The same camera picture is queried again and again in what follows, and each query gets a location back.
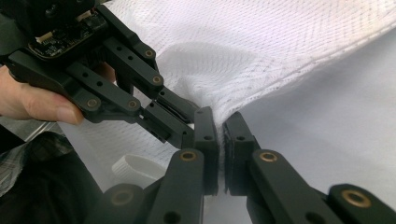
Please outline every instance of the human hand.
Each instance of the human hand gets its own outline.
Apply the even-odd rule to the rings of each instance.
[[[110,81],[115,80],[114,70],[100,64],[98,73]],[[0,115],[12,119],[41,119],[80,124],[81,111],[62,95],[15,81],[5,66],[0,67]]]

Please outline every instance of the fingernail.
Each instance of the fingernail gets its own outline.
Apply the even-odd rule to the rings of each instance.
[[[77,115],[72,108],[59,107],[56,112],[59,121],[74,125],[79,124]]]

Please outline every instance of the white mesh fabric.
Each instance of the white mesh fabric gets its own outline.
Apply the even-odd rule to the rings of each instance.
[[[395,1],[117,0],[107,5],[157,51],[165,85],[199,106],[210,105],[218,127],[244,105],[396,24]],[[86,143],[110,178],[112,165],[125,154],[166,166],[175,152],[123,121],[85,122],[69,130],[77,136],[71,139],[75,147]]]

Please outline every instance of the circuit board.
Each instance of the circuit board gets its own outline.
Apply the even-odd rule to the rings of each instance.
[[[80,22],[53,30],[42,41],[30,43],[29,50],[44,60],[56,59],[106,28],[106,20],[93,12]]]

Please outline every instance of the white fabric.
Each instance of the white fabric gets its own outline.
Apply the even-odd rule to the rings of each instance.
[[[117,0],[107,5],[157,51],[165,85],[199,106],[210,105],[218,127],[244,105],[396,25],[396,2],[385,0]],[[87,121],[64,129],[77,149],[84,146],[89,158],[83,160],[103,169],[91,168],[96,179],[107,178],[102,189],[128,179],[112,171],[124,155],[165,167],[175,152],[123,121]]]

